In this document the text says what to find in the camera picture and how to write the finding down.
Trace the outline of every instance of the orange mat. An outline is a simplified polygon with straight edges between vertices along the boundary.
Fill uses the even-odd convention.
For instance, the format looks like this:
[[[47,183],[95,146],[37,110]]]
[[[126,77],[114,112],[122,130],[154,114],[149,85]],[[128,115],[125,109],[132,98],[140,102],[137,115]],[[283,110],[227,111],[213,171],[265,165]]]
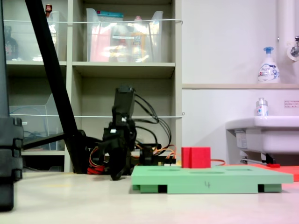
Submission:
[[[285,166],[285,167],[279,167],[279,168],[270,168],[264,165],[260,164],[250,164],[248,166],[254,166],[254,167],[260,167],[264,169],[270,169],[282,173],[287,173],[287,174],[293,174],[294,175],[294,181],[299,181],[299,166]]]

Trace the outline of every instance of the plastic storage box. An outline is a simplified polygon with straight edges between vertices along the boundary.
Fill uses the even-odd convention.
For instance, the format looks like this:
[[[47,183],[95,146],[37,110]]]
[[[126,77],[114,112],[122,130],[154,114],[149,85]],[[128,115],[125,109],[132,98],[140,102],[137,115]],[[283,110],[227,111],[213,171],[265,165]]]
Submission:
[[[67,24],[60,12],[51,12],[48,24],[59,61],[66,61]],[[43,61],[31,22],[5,21],[7,60]]]
[[[10,116],[22,119],[25,138],[24,142],[63,132],[52,94],[46,105],[10,106],[9,112]],[[63,151],[64,141],[60,140],[46,144],[37,147],[34,150]]]
[[[101,23],[92,8],[86,9],[87,61],[89,62],[162,62],[162,21]],[[160,20],[155,12],[152,20]]]

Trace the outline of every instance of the drain pipe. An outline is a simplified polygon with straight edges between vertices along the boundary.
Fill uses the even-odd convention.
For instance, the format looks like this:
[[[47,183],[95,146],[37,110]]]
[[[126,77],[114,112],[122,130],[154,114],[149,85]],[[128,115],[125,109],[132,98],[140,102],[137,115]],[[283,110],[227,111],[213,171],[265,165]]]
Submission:
[[[277,12],[279,37],[277,63],[281,80],[282,83],[296,83],[295,72],[299,72],[299,66],[297,64],[295,66],[294,62],[299,60],[299,55],[298,57],[291,55],[292,48],[297,46],[295,41],[296,0],[277,0]]]

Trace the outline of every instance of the white sink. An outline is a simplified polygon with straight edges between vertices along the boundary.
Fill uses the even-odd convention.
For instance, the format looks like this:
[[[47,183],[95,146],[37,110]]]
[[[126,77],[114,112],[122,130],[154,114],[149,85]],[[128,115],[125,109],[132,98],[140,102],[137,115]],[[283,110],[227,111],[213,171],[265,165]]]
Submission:
[[[234,130],[242,151],[268,154],[299,154],[299,116],[258,116],[233,120],[226,129]]]

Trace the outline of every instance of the black camera stand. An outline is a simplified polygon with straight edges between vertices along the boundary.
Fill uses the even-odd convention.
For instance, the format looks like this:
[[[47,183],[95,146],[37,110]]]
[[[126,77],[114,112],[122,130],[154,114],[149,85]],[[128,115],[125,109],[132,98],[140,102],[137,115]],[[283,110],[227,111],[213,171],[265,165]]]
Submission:
[[[74,172],[86,174],[89,155],[86,147],[92,147],[99,142],[97,139],[86,137],[83,131],[77,129],[42,1],[25,0],[25,2],[43,57],[63,133],[23,144],[21,119],[9,117],[3,7],[0,0],[0,44],[2,45],[0,47],[0,210],[11,210],[14,206],[14,182],[22,178],[22,149],[63,139]]]

